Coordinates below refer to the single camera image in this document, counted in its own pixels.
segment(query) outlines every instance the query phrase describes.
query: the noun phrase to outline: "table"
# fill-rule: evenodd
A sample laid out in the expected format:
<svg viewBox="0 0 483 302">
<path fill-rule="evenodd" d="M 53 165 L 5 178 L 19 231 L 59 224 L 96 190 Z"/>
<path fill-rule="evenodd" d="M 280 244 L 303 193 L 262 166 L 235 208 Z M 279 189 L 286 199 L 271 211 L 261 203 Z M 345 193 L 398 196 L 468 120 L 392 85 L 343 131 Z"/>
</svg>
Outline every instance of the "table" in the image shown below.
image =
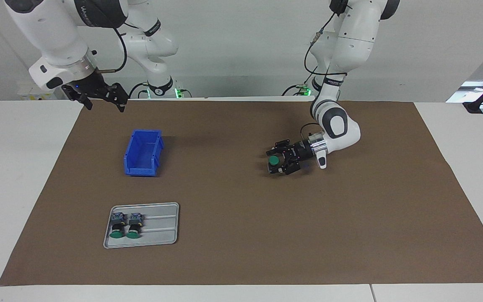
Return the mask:
<svg viewBox="0 0 483 302">
<path fill-rule="evenodd" d="M 289 101 L 230 98 L 222 101 Z M 483 116 L 460 104 L 418 103 L 441 153 L 483 222 Z M 0 102 L 0 275 L 81 110 L 69 101 Z M 163 301 L 476 301 L 483 284 L 304 286 L 18 286 L 0 287 L 0 299 Z"/>
</svg>

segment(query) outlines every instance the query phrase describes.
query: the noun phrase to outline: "green button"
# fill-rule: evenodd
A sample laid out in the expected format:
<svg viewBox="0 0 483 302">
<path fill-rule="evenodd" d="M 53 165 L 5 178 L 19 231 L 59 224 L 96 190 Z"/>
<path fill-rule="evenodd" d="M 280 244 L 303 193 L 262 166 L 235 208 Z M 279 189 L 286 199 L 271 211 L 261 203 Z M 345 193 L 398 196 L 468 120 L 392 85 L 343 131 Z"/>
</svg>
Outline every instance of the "green button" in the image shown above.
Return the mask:
<svg viewBox="0 0 483 302">
<path fill-rule="evenodd" d="M 128 234 L 126 234 L 126 237 L 128 237 L 129 239 L 137 239 L 137 238 L 139 238 L 139 233 L 138 232 L 128 232 Z"/>
<path fill-rule="evenodd" d="M 270 165 L 276 166 L 278 165 L 278 163 L 279 163 L 278 157 L 276 157 L 275 155 L 270 157 Z"/>
<path fill-rule="evenodd" d="M 122 233 L 120 231 L 113 231 L 109 234 L 109 237 L 119 239 L 122 238 Z"/>
</svg>

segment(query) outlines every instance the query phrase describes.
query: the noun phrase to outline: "metal tray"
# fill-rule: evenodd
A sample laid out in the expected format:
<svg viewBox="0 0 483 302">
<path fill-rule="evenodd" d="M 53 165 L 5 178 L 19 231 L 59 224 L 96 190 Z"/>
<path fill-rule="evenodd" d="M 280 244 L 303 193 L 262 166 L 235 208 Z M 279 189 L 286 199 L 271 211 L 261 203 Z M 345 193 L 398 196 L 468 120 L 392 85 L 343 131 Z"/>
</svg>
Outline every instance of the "metal tray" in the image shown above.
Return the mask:
<svg viewBox="0 0 483 302">
<path fill-rule="evenodd" d="M 178 236 L 178 203 L 142 204 L 142 205 L 117 205 L 111 208 L 109 217 L 116 212 L 123 212 L 126 216 L 131 213 L 143 215 L 143 227 L 140 237 L 130 239 L 128 237 L 111 238 L 111 225 L 107 220 L 105 248 L 142 247 L 145 245 L 171 245 L 176 242 Z M 125 234 L 130 226 L 125 226 Z"/>
</svg>

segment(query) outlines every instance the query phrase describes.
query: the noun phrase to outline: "brown mat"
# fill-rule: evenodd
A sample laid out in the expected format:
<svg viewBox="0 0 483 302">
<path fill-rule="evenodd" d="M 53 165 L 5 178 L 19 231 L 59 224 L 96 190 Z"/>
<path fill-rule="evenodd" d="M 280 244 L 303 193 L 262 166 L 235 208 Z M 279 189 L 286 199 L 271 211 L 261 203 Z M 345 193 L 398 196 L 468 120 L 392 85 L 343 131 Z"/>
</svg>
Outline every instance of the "brown mat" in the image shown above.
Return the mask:
<svg viewBox="0 0 483 302">
<path fill-rule="evenodd" d="M 299 138 L 309 105 L 96 102 L 0 285 L 483 283 L 483 226 L 413 104 L 343 102 L 358 144 L 327 170 L 267 174 L 264 152 Z M 158 178 L 124 175 L 136 128 L 163 130 Z M 171 201 L 174 245 L 104 249 L 112 206 Z"/>
</svg>

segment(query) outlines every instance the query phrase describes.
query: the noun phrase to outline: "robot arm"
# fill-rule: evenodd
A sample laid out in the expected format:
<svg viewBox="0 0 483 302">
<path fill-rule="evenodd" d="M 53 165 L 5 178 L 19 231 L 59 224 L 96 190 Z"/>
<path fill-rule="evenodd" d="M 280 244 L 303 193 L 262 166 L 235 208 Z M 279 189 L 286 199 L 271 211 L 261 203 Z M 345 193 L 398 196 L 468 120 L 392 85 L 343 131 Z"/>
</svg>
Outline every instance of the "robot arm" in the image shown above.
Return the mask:
<svg viewBox="0 0 483 302">
<path fill-rule="evenodd" d="M 359 125 L 337 103 L 340 87 L 349 71 L 368 60 L 379 29 L 379 22 L 394 15 L 400 0 L 331 0 L 330 9 L 338 16 L 335 32 L 325 32 L 323 39 L 311 44 L 318 61 L 322 85 L 314 84 L 320 94 L 311 105 L 311 115 L 322 132 L 310 135 L 293 145 L 280 141 L 267 151 L 271 174 L 291 174 L 299 162 L 316 157 L 318 166 L 327 167 L 327 155 L 354 145 L 361 139 Z"/>
<path fill-rule="evenodd" d="M 5 5 L 19 29 L 42 53 L 29 68 L 29 74 L 40 88 L 50 90 L 62 86 L 71 100 L 88 109 L 92 108 L 88 99 L 91 97 L 104 99 L 124 111 L 128 95 L 120 84 L 105 83 L 75 24 L 79 18 L 89 26 L 119 27 L 127 15 L 124 1 L 5 0 Z"/>
<path fill-rule="evenodd" d="M 161 27 L 149 0 L 128 0 L 127 23 L 137 27 L 124 36 L 128 56 L 146 73 L 146 86 L 159 97 L 176 97 L 176 87 L 162 57 L 178 51 L 178 43 L 171 33 Z"/>
</svg>

